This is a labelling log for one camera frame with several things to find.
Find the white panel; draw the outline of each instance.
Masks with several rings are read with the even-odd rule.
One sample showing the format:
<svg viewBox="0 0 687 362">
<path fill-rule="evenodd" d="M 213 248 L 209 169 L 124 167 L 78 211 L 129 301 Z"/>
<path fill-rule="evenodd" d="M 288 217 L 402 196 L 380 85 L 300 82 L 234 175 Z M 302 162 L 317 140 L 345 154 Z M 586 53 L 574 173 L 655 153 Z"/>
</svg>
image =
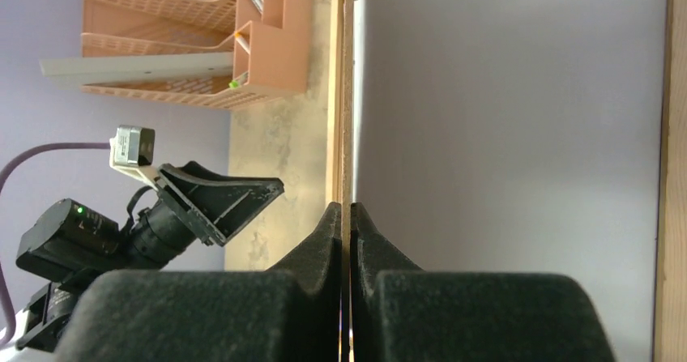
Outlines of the white panel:
<svg viewBox="0 0 687 362">
<path fill-rule="evenodd" d="M 572 276 L 650 360 L 665 7 L 365 0 L 357 199 L 424 268 Z"/>
</svg>

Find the thin wooden board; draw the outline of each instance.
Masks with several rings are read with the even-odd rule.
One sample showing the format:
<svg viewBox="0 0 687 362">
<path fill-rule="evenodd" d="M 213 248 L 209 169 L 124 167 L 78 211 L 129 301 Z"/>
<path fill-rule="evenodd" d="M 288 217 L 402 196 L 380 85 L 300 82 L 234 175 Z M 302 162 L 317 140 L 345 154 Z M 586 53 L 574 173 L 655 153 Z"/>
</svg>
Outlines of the thin wooden board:
<svg viewBox="0 0 687 362">
<path fill-rule="evenodd" d="M 326 202 L 342 204 L 342 334 L 350 328 L 351 203 L 353 191 L 353 1 L 331 0 Z M 342 342 L 341 360 L 349 355 Z"/>
<path fill-rule="evenodd" d="M 668 0 L 654 360 L 687 360 L 687 0 Z"/>
<path fill-rule="evenodd" d="M 352 143 L 352 138 L 344 137 L 344 131 L 352 136 L 352 118 L 346 118 L 345 113 L 352 114 L 352 107 L 348 111 L 342 103 L 344 93 L 344 3 L 345 0 L 331 0 L 331 30 L 329 52 L 329 100 L 327 114 L 327 160 L 326 160 L 326 201 L 341 202 L 344 200 L 344 185 L 352 190 L 352 183 L 344 183 L 344 149 L 345 139 Z M 350 119 L 350 127 L 345 121 Z M 352 181 L 352 172 L 348 175 Z"/>
</svg>

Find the marble surface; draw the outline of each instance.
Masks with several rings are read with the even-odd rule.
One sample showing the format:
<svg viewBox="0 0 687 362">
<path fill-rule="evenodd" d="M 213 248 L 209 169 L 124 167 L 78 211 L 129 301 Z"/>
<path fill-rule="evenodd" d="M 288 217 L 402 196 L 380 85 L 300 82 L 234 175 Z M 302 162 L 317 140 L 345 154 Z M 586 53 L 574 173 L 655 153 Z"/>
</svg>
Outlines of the marble surface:
<svg viewBox="0 0 687 362">
<path fill-rule="evenodd" d="M 279 177 L 286 191 L 227 244 L 227 270 L 268 268 L 324 212 L 330 5 L 314 0 L 308 91 L 232 113 L 229 174 Z"/>
</svg>

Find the wooden frame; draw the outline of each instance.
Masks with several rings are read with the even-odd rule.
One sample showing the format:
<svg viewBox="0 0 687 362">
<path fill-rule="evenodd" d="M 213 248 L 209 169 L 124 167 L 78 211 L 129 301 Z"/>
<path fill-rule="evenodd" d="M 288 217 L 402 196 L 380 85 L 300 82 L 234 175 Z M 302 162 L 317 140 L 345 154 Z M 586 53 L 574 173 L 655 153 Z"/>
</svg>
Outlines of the wooden frame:
<svg viewBox="0 0 687 362">
<path fill-rule="evenodd" d="M 654 360 L 678 361 L 687 360 L 687 0 L 668 0 L 665 48 Z M 352 189 L 351 77 L 352 5 L 331 0 L 326 200 L 344 205 Z"/>
<path fill-rule="evenodd" d="M 687 360 L 687 0 L 668 0 L 654 360 Z"/>
<path fill-rule="evenodd" d="M 349 278 L 352 202 L 353 2 L 331 0 L 329 96 L 327 104 L 326 202 L 342 205 L 342 279 Z M 350 282 L 342 282 L 342 334 L 348 333 Z M 341 342 L 348 360 L 348 342 Z"/>
</svg>

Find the lavender wall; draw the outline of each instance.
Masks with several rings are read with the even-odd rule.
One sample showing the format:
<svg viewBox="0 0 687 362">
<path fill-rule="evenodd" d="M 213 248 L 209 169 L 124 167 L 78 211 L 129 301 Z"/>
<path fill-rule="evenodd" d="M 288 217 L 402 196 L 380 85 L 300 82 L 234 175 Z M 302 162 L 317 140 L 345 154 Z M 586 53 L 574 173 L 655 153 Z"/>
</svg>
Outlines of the lavender wall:
<svg viewBox="0 0 687 362">
<path fill-rule="evenodd" d="M 81 0 L 0 0 L 0 166 L 47 142 L 107 142 L 122 123 L 157 131 L 156 163 L 197 160 L 227 171 L 229 114 L 63 91 L 41 76 L 39 58 L 79 56 Z M 103 151 L 59 151 L 22 165 L 0 196 L 0 261 L 15 307 L 45 281 L 18 270 L 21 234 L 60 198 L 72 197 L 123 223 L 140 186 L 108 168 Z M 150 204 L 154 196 L 142 202 Z M 171 269 L 221 270 L 224 253 L 198 243 Z M 5 321 L 0 317 L 0 328 Z"/>
<path fill-rule="evenodd" d="M 651 359 L 666 0 L 364 0 L 357 201 L 428 270 L 553 272 Z"/>
</svg>

